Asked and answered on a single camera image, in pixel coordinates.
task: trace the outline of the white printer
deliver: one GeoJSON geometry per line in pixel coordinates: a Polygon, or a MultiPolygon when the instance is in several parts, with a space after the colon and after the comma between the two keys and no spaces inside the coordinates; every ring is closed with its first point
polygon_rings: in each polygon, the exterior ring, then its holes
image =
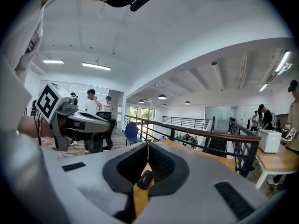
{"type": "Polygon", "coordinates": [[[272,130],[260,130],[259,136],[262,138],[259,147],[264,153],[277,153],[279,150],[281,133],[272,130]]]}

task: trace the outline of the wooden handrail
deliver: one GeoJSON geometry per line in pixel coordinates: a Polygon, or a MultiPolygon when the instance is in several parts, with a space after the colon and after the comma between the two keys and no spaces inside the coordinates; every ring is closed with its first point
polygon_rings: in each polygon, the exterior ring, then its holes
{"type": "Polygon", "coordinates": [[[134,116],[129,116],[125,115],[126,117],[132,118],[132,119],[138,119],[141,121],[145,121],[149,124],[153,125],[158,125],[164,128],[169,128],[169,129],[174,129],[177,131],[185,132],[185,133],[191,133],[195,134],[198,136],[204,136],[207,138],[219,138],[219,139],[226,139],[229,141],[242,141],[242,142],[248,142],[248,143],[255,143],[258,144],[259,141],[261,140],[261,137],[255,136],[255,135],[235,135],[235,134],[228,134],[228,133],[219,133],[219,132],[209,132],[209,131],[203,131],[203,130],[198,130],[198,129],[191,129],[191,128],[184,128],[184,127],[179,127],[179,126],[174,126],[174,125],[167,125],[164,123],[148,120],[148,119],[142,119],[142,118],[137,118],[134,116]]]}

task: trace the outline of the window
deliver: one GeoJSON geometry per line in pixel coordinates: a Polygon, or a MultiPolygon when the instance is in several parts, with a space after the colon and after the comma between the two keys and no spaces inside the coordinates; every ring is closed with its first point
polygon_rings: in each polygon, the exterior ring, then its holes
{"type": "MultiPolygon", "coordinates": [[[[130,107],[130,116],[154,121],[155,120],[155,110],[130,107]]],[[[131,122],[140,123],[140,120],[131,118],[131,122]]],[[[144,132],[147,132],[149,135],[153,136],[153,131],[150,129],[147,130],[147,128],[154,129],[154,125],[153,124],[143,124],[143,128],[142,128],[144,132]]]]}

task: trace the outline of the fluorescent light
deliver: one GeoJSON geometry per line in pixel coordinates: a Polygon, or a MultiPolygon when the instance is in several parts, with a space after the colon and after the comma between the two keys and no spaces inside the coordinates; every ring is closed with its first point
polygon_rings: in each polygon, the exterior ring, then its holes
{"type": "Polygon", "coordinates": [[[88,64],[88,63],[82,63],[82,65],[87,66],[87,67],[99,68],[99,69],[103,69],[103,70],[111,70],[110,67],[103,66],[103,65],[93,65],[93,64],[88,64]]]}
{"type": "Polygon", "coordinates": [[[286,60],[289,58],[289,55],[290,55],[290,51],[286,51],[285,54],[284,54],[284,57],[281,59],[278,67],[276,68],[275,72],[279,72],[282,68],[282,66],[285,64],[286,60]]]}
{"type": "Polygon", "coordinates": [[[43,60],[46,64],[64,64],[63,60],[43,60]]]}
{"type": "Polygon", "coordinates": [[[268,86],[268,84],[264,84],[264,85],[262,86],[262,88],[260,89],[260,92],[262,92],[267,86],[268,86]]]}

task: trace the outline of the air vent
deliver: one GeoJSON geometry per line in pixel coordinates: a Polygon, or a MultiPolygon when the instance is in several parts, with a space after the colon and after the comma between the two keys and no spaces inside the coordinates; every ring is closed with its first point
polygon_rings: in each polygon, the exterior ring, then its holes
{"type": "Polygon", "coordinates": [[[265,83],[269,84],[275,77],[276,77],[276,75],[270,74],[265,83]]]}
{"type": "Polygon", "coordinates": [[[254,212],[248,202],[228,182],[219,182],[214,186],[239,221],[254,212]]]}

